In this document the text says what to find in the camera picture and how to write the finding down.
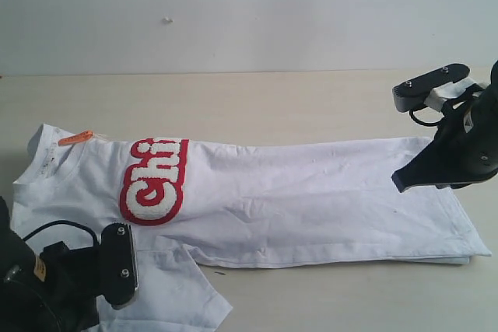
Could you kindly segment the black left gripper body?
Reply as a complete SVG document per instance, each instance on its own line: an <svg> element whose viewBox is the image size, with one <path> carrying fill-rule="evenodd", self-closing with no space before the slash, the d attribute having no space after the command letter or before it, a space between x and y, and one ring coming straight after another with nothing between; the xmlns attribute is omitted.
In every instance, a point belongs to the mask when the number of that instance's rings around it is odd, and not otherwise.
<svg viewBox="0 0 498 332"><path fill-rule="evenodd" d="M56 225L89 233L92 245L70 250L60 241L35 254L27 240ZM9 209L1 199L1 330L84 331L98 325L98 249L92 229L68 220L20 237L10 228Z"/></svg>

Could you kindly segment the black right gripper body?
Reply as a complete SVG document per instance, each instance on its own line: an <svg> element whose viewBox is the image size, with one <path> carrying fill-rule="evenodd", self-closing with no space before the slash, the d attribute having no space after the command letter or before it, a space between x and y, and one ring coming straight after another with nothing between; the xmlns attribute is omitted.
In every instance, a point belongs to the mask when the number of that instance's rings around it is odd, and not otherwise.
<svg viewBox="0 0 498 332"><path fill-rule="evenodd" d="M443 115L435 142L457 180L481 183L497 175L497 65L486 89L468 89L462 97L448 100Z"/></svg>

